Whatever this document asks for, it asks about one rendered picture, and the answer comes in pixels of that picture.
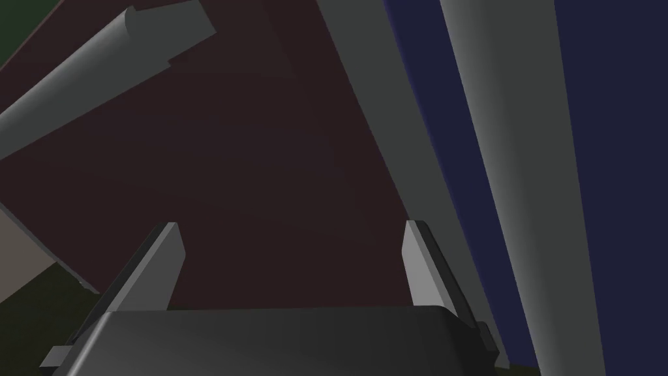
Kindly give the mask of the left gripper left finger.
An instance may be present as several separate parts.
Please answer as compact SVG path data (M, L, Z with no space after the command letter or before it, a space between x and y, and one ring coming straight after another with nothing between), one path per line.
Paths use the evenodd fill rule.
M75 343L107 312L166 310L184 261L178 224L157 224L67 343Z

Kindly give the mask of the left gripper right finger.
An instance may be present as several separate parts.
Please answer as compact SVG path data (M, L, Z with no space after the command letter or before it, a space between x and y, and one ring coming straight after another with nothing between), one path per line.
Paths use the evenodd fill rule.
M406 222L401 254L415 306L442 306L469 327L477 326L471 307L425 221Z

